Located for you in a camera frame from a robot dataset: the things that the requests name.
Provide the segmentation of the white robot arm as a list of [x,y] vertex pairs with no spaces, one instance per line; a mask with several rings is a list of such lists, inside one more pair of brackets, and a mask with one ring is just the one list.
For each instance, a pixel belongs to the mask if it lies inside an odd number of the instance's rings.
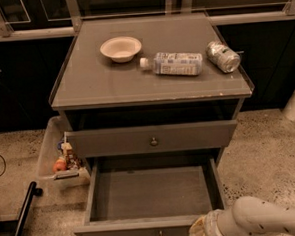
[[189,236],[295,236],[295,209],[243,196],[230,208],[201,216],[188,232]]

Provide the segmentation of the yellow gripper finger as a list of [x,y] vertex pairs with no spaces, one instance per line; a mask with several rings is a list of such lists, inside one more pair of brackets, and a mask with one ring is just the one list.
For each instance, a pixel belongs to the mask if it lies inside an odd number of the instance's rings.
[[189,236],[206,236],[205,231],[205,217],[198,218],[189,229]]

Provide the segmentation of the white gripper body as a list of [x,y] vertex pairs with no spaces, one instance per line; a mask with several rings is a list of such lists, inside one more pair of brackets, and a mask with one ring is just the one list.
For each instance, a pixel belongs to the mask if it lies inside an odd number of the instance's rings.
[[218,217],[222,210],[213,210],[204,217],[204,236],[223,236],[221,230],[218,228]]

